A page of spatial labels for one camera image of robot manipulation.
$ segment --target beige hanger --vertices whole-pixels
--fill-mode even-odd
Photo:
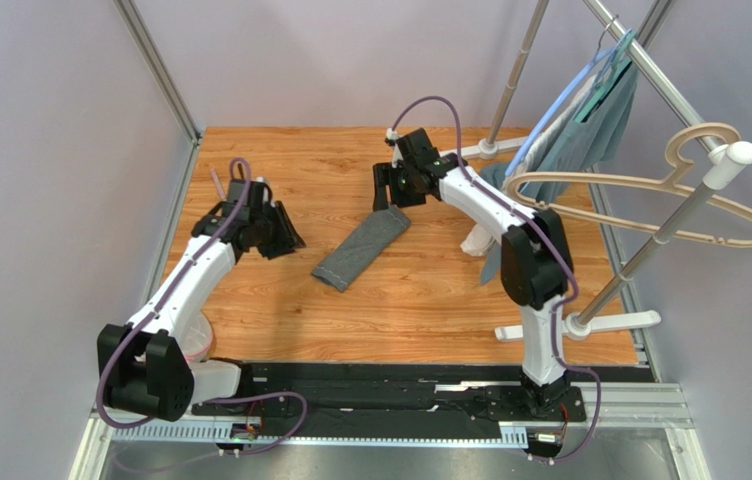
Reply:
[[[675,134],[666,145],[666,162],[674,168],[672,172],[661,180],[655,180],[644,177],[631,177],[626,175],[606,175],[600,173],[582,173],[582,172],[530,172],[516,175],[506,180],[504,192],[523,205],[536,208],[552,208],[557,213],[573,218],[589,220],[591,222],[605,223],[616,227],[630,228],[643,232],[654,233],[660,227],[648,223],[634,222],[609,215],[601,215],[595,212],[587,212],[576,208],[566,207],[557,203],[545,204],[537,202],[535,199],[522,195],[518,190],[527,182],[535,181],[560,181],[570,183],[597,183],[599,185],[615,185],[622,187],[634,187],[645,190],[654,190],[659,192],[673,193],[681,197],[688,197],[693,190],[692,187],[678,184],[686,174],[692,169],[694,162],[681,156],[681,147],[690,140],[699,137],[720,137],[725,143],[731,144],[740,141],[740,134],[734,127],[724,123],[702,123],[685,128]],[[725,197],[713,196],[708,201],[710,205],[719,207],[723,210],[733,213],[752,222],[752,209],[729,200]],[[693,240],[697,242],[711,243],[714,245],[723,245],[726,247],[752,248],[751,240],[740,240],[735,238],[722,238],[704,233],[690,232],[679,230],[675,234],[676,238],[684,240]]]

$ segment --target white cloth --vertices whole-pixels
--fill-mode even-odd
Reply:
[[[577,107],[580,106],[583,98],[589,93],[589,89],[592,88],[592,83],[594,83],[594,81],[595,75],[587,78],[580,90],[574,95],[574,98],[571,99],[571,103],[568,104],[568,107],[566,107],[565,110],[563,110],[562,113],[551,122],[550,126],[546,128],[545,131],[536,137],[536,141],[533,142],[533,144],[530,145],[530,149],[527,150],[527,155],[524,157],[524,161],[515,167],[515,171],[512,172],[512,175],[506,177],[503,185],[501,185],[500,190],[503,193],[509,195],[509,192],[504,190],[504,187],[509,184],[509,180],[524,172],[533,172],[539,168],[539,164],[542,162],[545,154],[551,149],[553,143],[556,142],[556,139],[559,138],[559,135],[565,129],[568,121],[574,116],[574,112],[577,111]],[[474,228],[472,228],[471,232],[468,233],[468,236],[465,237],[465,241],[462,242],[462,251],[472,257],[482,257],[488,252],[491,246],[496,243],[496,241],[497,240],[495,240],[494,237],[482,227],[482,225],[474,225]]]

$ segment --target hanger hook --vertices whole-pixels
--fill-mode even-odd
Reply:
[[[610,30],[610,27],[612,27],[613,24],[616,23],[616,20],[618,19],[619,19],[619,14],[617,13],[613,15],[613,18],[609,22],[607,22],[607,25],[604,27],[604,31],[601,32],[601,36],[598,37],[598,48],[595,49],[595,55],[598,55],[598,52],[601,51],[601,42],[604,40],[604,35],[607,34],[607,31]]]

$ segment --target wooden table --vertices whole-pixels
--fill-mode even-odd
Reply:
[[[442,150],[455,146],[454,130],[427,129]],[[384,128],[211,128],[207,131],[180,218],[168,267],[183,254],[193,224],[218,200],[215,168],[227,188],[228,162],[246,157],[254,176],[269,179],[307,248],[267,261],[256,251],[225,277],[202,309],[215,334],[212,354],[243,360],[348,362],[520,362],[521,342],[500,343],[493,329],[520,323],[518,307],[499,279],[479,285],[484,259],[459,244],[473,223],[459,210],[431,199],[405,209],[411,227],[350,286],[338,293],[311,276],[370,213],[371,167],[389,161]],[[485,130],[463,130],[466,145]],[[522,136],[504,129],[501,138]],[[472,162],[479,170],[485,161]],[[575,185],[561,203],[592,208],[588,190]],[[581,287],[566,311],[580,309],[611,277],[597,225],[566,220]],[[610,304],[604,313],[622,312]],[[633,364],[629,332],[565,341],[569,362]]]

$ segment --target white wall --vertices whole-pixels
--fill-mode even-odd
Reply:
[[[752,141],[752,0],[679,1],[650,51],[706,120]],[[659,176],[665,143],[680,128],[643,83],[614,171]],[[700,147],[690,153],[706,158]],[[752,167],[725,194],[752,206]],[[661,220],[679,203],[659,198],[610,191],[614,212],[633,219]],[[747,233],[716,211],[690,227]],[[624,240],[632,255],[645,236]],[[752,479],[752,250],[672,242],[636,282],[643,307],[663,314],[655,350],[667,380],[684,386],[714,478]]]
[[[535,0],[137,0],[201,127],[391,124],[430,94],[488,126]],[[610,0],[639,27],[650,0]],[[506,124],[531,126],[588,61],[602,27],[548,7]],[[408,124],[450,125],[443,107]]]
[[[66,478],[189,145],[112,2],[0,2],[0,478]]]

